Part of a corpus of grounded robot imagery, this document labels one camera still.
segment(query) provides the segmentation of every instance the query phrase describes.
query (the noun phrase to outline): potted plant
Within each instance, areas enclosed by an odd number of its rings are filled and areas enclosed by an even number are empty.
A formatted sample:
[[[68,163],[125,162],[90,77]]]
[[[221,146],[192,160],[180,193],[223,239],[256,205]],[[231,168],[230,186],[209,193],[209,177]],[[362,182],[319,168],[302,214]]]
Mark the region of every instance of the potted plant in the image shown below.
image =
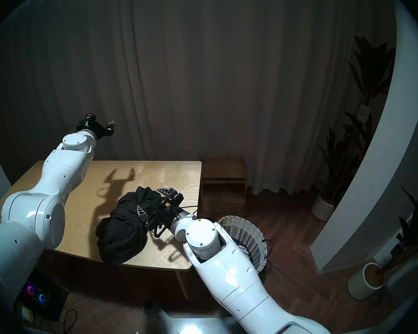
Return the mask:
[[[358,36],[354,36],[354,38],[359,52],[353,52],[359,64],[361,75],[359,76],[352,63],[348,62],[348,64],[357,87],[364,94],[364,106],[368,106],[370,101],[378,94],[388,93],[387,88],[392,79],[396,49],[392,48],[387,51],[387,43],[373,48],[366,38],[359,38]],[[387,69],[389,69],[389,74],[383,79]],[[312,213],[316,218],[323,221],[327,221],[330,218],[334,208],[347,191],[373,138],[373,120],[370,113],[367,116],[365,125],[351,113],[345,112],[345,114],[351,119],[353,125],[343,124],[345,129],[344,140],[338,142],[338,146],[331,148],[332,140],[334,144],[334,133],[332,133],[330,128],[329,137],[327,137],[327,152],[321,148],[328,166],[328,180],[323,192],[319,194],[312,207]]]
[[[370,262],[350,278],[348,290],[350,295],[357,300],[367,298],[375,290],[380,289],[384,283],[385,272],[418,256],[418,200],[415,200],[404,188],[402,189],[414,205],[410,225],[405,219],[399,218],[402,235],[399,233],[396,236],[399,243],[390,252],[392,258],[384,267],[379,268],[376,263]]]
[[[336,142],[335,134],[329,128],[327,149],[319,146],[327,163],[328,180],[325,185],[321,183],[324,190],[318,195],[311,211],[322,221],[327,221],[333,214],[342,192],[348,188],[359,165],[359,155],[354,154],[353,149],[349,148],[352,141],[358,143],[358,148],[361,148],[359,136],[354,129],[346,129],[344,139]]]

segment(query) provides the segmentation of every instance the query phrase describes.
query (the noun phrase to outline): basket handle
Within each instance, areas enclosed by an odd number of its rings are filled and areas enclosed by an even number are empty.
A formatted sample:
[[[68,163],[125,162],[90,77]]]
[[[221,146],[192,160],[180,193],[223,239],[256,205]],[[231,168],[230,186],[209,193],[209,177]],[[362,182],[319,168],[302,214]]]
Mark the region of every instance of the basket handle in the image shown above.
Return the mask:
[[[271,239],[263,239],[262,240],[262,243],[265,243],[265,242],[269,242],[271,244],[271,249],[269,249],[269,252],[268,252],[268,254],[266,256],[268,258],[271,255],[271,253],[272,253],[273,244],[272,244],[272,240]]]

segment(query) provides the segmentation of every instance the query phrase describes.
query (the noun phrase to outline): wooden table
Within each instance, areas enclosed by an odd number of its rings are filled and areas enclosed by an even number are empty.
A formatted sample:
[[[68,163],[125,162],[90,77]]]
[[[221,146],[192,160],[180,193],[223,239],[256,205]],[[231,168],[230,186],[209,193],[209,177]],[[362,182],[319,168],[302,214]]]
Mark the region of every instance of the wooden table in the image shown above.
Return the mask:
[[[36,162],[0,200],[22,190],[33,188],[40,179],[43,161]],[[110,216],[118,200],[138,186],[174,188],[184,196],[182,206],[198,204],[201,162],[198,161],[92,161],[83,182],[71,192],[65,206],[65,232],[60,245],[61,253],[102,261],[95,235],[102,218]],[[135,267],[174,270],[178,282],[188,299],[179,271],[192,264],[183,245],[169,230],[160,238],[147,233],[147,244],[136,256],[124,263]]]

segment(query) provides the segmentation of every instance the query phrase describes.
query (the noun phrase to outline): table leg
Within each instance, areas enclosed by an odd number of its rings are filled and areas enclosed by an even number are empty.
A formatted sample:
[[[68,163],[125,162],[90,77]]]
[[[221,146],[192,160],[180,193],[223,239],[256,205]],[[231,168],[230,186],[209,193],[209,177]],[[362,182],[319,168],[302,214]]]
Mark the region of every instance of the table leg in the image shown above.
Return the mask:
[[[181,274],[177,270],[175,271],[176,278],[178,279],[178,282],[180,283],[181,291],[183,291],[184,298],[186,301],[189,300],[189,297],[187,296],[186,288],[184,288],[183,279],[181,279]]]

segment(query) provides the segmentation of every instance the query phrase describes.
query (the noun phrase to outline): drawer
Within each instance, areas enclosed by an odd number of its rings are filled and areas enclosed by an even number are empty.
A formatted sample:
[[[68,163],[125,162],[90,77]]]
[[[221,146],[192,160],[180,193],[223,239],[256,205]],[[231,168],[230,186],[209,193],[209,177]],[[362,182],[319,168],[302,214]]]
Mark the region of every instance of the drawer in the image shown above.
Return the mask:
[[[203,200],[205,212],[241,212],[244,201],[209,201]]]

